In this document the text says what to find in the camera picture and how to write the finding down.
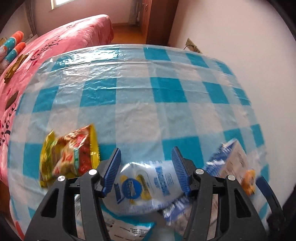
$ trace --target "blue circle logo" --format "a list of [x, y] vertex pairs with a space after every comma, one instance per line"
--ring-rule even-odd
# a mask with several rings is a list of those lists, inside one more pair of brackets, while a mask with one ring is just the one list
[[142, 185], [136, 179], [126, 179], [121, 185], [121, 191], [127, 199], [137, 199], [142, 192]]

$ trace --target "checkered tablecloth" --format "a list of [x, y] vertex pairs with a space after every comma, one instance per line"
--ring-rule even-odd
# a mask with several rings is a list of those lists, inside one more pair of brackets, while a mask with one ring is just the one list
[[[46, 135], [94, 123], [101, 159], [170, 160], [172, 147], [203, 167], [237, 138], [250, 167], [267, 180], [264, 139], [250, 101], [223, 62], [153, 45], [107, 45], [45, 61], [23, 94], [8, 153], [12, 212], [25, 233], [45, 190], [39, 156]], [[260, 217], [266, 201], [255, 204]]]

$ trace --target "brown wooden cabinet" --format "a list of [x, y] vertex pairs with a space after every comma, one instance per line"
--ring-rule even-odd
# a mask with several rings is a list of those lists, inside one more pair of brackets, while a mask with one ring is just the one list
[[140, 25], [147, 44], [168, 44], [179, 0], [142, 0]]

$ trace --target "window frame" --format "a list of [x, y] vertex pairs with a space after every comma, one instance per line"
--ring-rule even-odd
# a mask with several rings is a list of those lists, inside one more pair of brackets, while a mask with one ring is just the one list
[[74, 0], [66, 0], [66, 2], [57, 5], [57, 4], [56, 4], [56, 0], [51, 0], [51, 3], [52, 3], [52, 10], [55, 9], [55, 8], [57, 8], [57, 7], [60, 7], [60, 6], [64, 5], [64, 4], [66, 4], [66, 3], [68, 3], [68, 2], [72, 2], [72, 1], [74, 1]]

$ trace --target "gray curtain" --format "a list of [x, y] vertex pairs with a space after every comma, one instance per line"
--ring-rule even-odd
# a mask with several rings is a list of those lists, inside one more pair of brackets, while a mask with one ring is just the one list
[[140, 12], [141, 4], [142, 4], [142, 0], [132, 0], [130, 16], [129, 16], [129, 20], [128, 20], [128, 23], [130, 25], [137, 24], [137, 22], [138, 22], [137, 21], [137, 16], [138, 16], [138, 14]]
[[36, 32], [36, 27], [35, 27], [33, 10], [32, 10], [32, 6], [31, 6], [31, 0], [26, 0], [25, 7], [26, 7], [27, 19], [28, 19], [30, 28], [32, 30], [32, 34], [36, 35], [37, 32]]

